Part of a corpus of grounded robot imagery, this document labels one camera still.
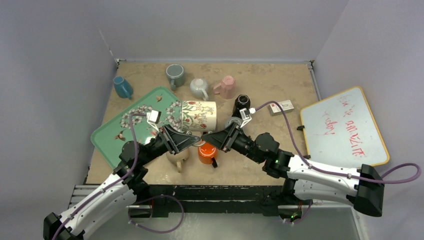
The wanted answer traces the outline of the orange mug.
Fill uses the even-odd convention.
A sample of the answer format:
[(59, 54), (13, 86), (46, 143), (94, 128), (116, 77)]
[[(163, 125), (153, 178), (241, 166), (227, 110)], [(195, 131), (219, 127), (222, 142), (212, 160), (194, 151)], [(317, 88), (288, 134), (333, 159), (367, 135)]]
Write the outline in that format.
[(218, 164), (216, 161), (217, 148), (210, 143), (205, 142), (202, 146), (198, 147), (198, 158), (206, 165), (212, 165), (213, 168), (217, 168)]

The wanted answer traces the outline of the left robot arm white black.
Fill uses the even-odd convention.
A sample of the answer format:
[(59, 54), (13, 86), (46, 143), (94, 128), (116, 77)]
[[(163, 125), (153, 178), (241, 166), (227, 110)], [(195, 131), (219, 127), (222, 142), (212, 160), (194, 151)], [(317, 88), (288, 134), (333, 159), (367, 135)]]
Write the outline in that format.
[(135, 139), (126, 142), (120, 163), (109, 177), (82, 201), (43, 221), (45, 240), (86, 240), (98, 227), (127, 206), (151, 202), (155, 196), (144, 181), (145, 165), (165, 153), (178, 154), (201, 139), (176, 131), (169, 124), (159, 128), (147, 144)]

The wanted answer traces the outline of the beige round mug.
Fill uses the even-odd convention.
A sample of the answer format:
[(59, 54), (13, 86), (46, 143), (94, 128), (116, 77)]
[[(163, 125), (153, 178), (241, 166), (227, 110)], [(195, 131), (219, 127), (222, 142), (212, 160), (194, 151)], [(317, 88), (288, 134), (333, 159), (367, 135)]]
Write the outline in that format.
[(181, 173), (183, 171), (184, 162), (187, 161), (190, 157), (190, 150), (185, 149), (176, 154), (167, 152), (165, 156), (170, 163), (176, 166), (178, 173)]

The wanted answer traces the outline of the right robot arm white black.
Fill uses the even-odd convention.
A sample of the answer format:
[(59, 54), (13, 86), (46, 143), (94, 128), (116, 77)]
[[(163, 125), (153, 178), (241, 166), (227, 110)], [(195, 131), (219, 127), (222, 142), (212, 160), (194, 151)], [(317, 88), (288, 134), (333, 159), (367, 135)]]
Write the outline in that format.
[(296, 184), (305, 180), (332, 188), (322, 193), (324, 200), (351, 205), (371, 217), (383, 214), (385, 185), (373, 166), (363, 164), (360, 168), (346, 168), (306, 161), (302, 155), (280, 149), (279, 142), (270, 133), (261, 133), (252, 139), (236, 123), (204, 134), (201, 139), (225, 153), (234, 150), (262, 164), (262, 170), (273, 178), (285, 178), (289, 185), (281, 189), (280, 196), (288, 204), (300, 198)]

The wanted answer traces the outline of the cream floral mug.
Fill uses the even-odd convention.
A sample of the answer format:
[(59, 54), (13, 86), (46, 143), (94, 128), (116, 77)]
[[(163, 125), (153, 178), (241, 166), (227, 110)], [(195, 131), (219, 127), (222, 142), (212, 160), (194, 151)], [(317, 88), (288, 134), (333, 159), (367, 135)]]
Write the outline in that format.
[(185, 100), (181, 109), (181, 129), (191, 132), (209, 132), (217, 127), (215, 101)]

